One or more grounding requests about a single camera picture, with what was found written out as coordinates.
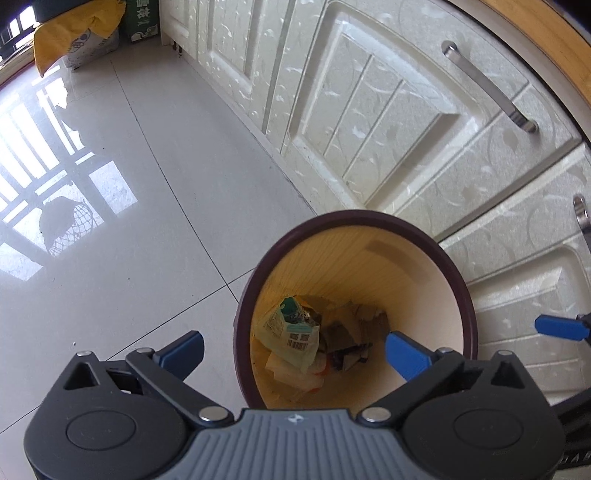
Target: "yellow cloth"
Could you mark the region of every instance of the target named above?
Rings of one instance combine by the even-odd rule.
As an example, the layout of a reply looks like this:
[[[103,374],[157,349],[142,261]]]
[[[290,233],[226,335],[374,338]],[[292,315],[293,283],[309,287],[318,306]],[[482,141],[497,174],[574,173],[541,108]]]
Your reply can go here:
[[[109,38],[124,13],[124,0],[92,0],[40,25],[33,36],[39,75],[43,77],[49,67],[68,53],[72,41],[89,28],[91,32]]]

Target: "trash can rim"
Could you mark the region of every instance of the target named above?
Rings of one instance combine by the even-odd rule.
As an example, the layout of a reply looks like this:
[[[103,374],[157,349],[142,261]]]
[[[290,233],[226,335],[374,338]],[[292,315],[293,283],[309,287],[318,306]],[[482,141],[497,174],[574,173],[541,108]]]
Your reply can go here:
[[[249,339],[256,300],[268,276],[279,261],[304,240],[325,230],[354,225],[370,226],[395,233],[419,247],[431,258],[445,276],[456,298],[462,319],[463,354],[467,358],[477,358],[476,313],[468,287],[452,259],[437,242],[414,225],[387,213],[372,210],[339,210],[325,213],[296,226],[279,239],[254,268],[242,292],[234,319],[234,364],[240,389],[250,408],[266,408],[252,372]]]

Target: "white logo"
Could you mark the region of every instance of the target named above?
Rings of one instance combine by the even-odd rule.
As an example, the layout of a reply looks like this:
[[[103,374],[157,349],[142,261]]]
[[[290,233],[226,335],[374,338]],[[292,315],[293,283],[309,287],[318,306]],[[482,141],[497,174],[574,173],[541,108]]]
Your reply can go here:
[[[287,420],[292,422],[294,425],[297,425],[298,423],[304,421],[305,418],[302,417],[299,413],[294,413],[293,415],[287,417]]]

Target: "tile floor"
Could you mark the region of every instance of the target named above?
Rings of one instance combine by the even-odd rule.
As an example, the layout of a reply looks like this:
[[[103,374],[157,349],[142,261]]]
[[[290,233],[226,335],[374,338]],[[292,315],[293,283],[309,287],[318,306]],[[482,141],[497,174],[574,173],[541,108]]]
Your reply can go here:
[[[158,40],[0,89],[0,480],[29,480],[32,411],[79,350],[206,341],[187,379],[244,406],[232,322],[250,271],[314,214]],[[219,376],[223,381],[213,381]]]

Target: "white cabinet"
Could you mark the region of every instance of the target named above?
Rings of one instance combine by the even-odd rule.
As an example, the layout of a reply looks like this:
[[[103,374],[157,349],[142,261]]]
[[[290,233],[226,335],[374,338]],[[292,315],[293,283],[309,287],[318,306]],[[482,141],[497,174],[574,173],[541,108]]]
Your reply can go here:
[[[195,1],[163,0],[164,32],[317,212],[367,207],[417,225],[469,283],[481,358],[514,350],[555,400],[591,385],[585,345],[533,330],[542,312],[591,311],[571,204],[591,199],[591,156],[519,58],[439,0]],[[443,55],[445,40],[539,131],[520,130]]]

